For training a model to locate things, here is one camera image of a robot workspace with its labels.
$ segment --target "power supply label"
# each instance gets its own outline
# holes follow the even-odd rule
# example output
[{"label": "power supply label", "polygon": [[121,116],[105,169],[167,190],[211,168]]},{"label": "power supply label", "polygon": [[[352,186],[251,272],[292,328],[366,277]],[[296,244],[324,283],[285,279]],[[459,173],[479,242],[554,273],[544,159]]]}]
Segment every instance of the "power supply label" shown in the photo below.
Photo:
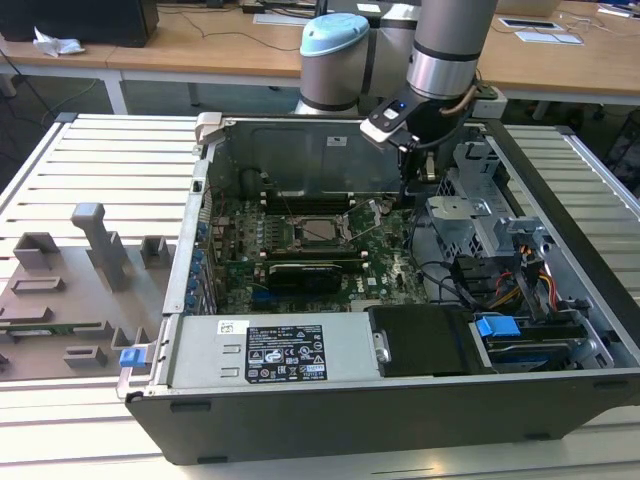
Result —
[{"label": "power supply label", "polygon": [[247,328],[249,383],[327,379],[322,325]]}]

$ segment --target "table leg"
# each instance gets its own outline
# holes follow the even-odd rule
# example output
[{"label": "table leg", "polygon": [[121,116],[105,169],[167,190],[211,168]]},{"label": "table leg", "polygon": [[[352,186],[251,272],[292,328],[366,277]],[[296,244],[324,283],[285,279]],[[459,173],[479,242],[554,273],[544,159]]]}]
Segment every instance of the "table leg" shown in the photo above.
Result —
[{"label": "table leg", "polygon": [[105,87],[107,87],[107,94],[109,95],[113,113],[115,115],[129,115],[127,102],[124,97],[124,84],[122,83],[122,75],[120,72],[115,70],[110,71],[102,81]]},{"label": "table leg", "polygon": [[187,83],[187,88],[189,89],[189,102],[192,107],[200,106],[200,97],[198,97],[198,84],[197,83]]},{"label": "table leg", "polygon": [[547,113],[547,109],[549,108],[550,104],[551,104],[551,102],[546,102],[544,100],[540,100],[538,102],[538,106],[536,107],[536,109],[533,112],[533,115],[531,117],[534,120],[542,120],[542,118],[544,117],[545,113]]},{"label": "table leg", "polygon": [[13,88],[11,77],[13,77],[13,75],[0,75],[0,92],[7,98],[13,98],[16,96],[16,89]]}]

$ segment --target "blue plastic clip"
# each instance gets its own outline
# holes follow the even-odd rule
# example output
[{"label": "blue plastic clip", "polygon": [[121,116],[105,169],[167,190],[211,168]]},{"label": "blue plastic clip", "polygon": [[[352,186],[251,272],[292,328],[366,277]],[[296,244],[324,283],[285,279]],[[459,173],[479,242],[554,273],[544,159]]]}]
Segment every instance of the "blue plastic clip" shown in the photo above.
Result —
[{"label": "blue plastic clip", "polygon": [[518,324],[507,315],[488,315],[476,321],[476,328],[482,337],[519,337]]},{"label": "blue plastic clip", "polygon": [[122,352],[120,352],[120,366],[122,368],[144,368],[144,357],[146,357],[146,355],[146,347],[125,348],[124,350],[122,350]]}]

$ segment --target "metal table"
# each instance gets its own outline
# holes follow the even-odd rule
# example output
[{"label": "metal table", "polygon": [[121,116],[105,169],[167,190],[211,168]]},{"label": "metal table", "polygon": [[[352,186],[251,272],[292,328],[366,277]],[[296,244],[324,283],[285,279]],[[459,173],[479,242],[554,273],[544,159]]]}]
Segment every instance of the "metal table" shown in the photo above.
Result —
[{"label": "metal table", "polygon": [[[16,264],[12,249],[26,230],[50,231],[59,245],[85,242],[68,220],[76,202],[105,203],[107,227],[117,229],[124,243],[136,244],[152,232],[175,242],[197,158],[193,123],[189,117],[108,115],[56,123],[0,196],[0,281],[11,275]],[[577,138],[547,127],[510,131],[640,301],[635,199]],[[527,211],[524,195],[515,196]],[[640,476],[640,407],[611,410],[559,441],[177,467],[164,460],[121,405],[115,381],[0,383],[3,480],[45,475],[243,480]]]}]

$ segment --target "green circuit board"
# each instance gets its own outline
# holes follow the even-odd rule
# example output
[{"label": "green circuit board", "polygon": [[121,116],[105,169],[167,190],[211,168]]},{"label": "green circuit board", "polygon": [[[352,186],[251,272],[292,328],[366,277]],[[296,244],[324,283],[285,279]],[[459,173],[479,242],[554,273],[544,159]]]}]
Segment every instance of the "green circuit board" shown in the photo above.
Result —
[{"label": "green circuit board", "polygon": [[[259,203],[229,201],[225,216],[212,220],[214,229],[224,224],[215,230],[210,247],[222,285],[218,288],[218,313],[346,312],[364,311],[376,304],[427,302],[405,248],[410,210],[393,210],[389,203],[380,214],[383,202],[379,198],[356,199],[355,208],[345,217],[269,215]],[[291,253],[302,250],[313,258],[296,258]],[[274,259],[277,254],[287,255],[287,260]],[[327,263],[348,256],[338,262],[345,265],[339,291],[270,293],[270,266],[323,264],[325,255]]]}]

